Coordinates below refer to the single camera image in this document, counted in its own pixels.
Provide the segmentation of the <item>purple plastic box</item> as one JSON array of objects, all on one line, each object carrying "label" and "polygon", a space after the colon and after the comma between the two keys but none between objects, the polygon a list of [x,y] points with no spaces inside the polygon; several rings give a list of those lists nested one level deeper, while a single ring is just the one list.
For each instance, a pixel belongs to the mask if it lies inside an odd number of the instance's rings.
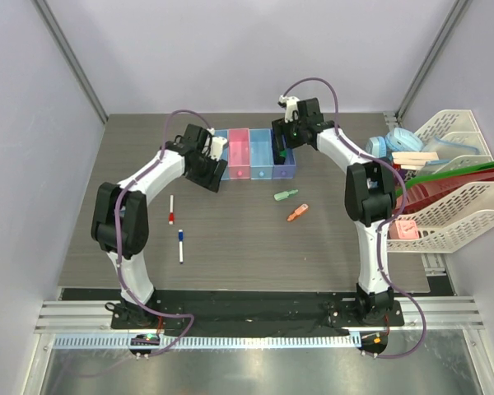
[{"label": "purple plastic box", "polygon": [[[276,142],[274,132],[271,131],[272,151],[273,143]],[[275,165],[273,161],[273,179],[293,179],[296,175],[296,160],[292,149],[287,148],[287,160],[284,165]]]}]

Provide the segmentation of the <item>green utility knife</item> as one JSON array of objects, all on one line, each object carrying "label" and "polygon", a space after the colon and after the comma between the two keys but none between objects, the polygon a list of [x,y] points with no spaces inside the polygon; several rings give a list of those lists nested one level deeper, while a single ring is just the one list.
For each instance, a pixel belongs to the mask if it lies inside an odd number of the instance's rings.
[{"label": "green utility knife", "polygon": [[282,200],[288,199],[288,198],[296,195],[297,193],[298,193],[297,189],[291,189],[291,190],[287,190],[287,191],[282,191],[280,193],[276,193],[273,195],[273,197],[277,202],[280,202]]}]

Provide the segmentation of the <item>green capped black highlighter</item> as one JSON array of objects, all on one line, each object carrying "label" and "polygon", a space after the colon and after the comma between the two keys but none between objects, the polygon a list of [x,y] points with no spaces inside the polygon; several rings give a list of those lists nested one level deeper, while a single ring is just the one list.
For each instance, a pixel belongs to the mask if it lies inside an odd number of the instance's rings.
[{"label": "green capped black highlighter", "polygon": [[287,151],[278,151],[274,155],[274,164],[275,165],[284,165],[287,160]]}]

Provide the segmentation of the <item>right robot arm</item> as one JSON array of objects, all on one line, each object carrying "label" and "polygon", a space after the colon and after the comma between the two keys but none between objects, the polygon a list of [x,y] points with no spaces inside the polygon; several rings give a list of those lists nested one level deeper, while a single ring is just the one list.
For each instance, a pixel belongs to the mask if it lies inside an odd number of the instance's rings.
[{"label": "right robot arm", "polygon": [[380,325],[394,307],[386,242],[386,222],[397,202],[394,174],[348,139],[334,121],[325,120],[316,98],[282,95],[278,104],[285,114],[272,122],[275,147],[281,151],[312,146],[345,174],[344,206],[357,229],[360,256],[355,320]]}]

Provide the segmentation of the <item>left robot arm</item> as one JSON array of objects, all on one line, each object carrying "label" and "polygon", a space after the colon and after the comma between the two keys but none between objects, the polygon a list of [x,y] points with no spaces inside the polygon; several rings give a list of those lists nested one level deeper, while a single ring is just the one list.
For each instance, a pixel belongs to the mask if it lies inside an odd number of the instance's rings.
[{"label": "left robot arm", "polygon": [[132,305],[130,318],[140,328],[152,327],[159,317],[144,258],[148,206],[182,177],[216,193],[227,166],[222,158],[227,146],[227,139],[212,128],[190,124],[136,173],[116,184],[105,182],[97,190],[91,237],[113,263],[123,303]]}]

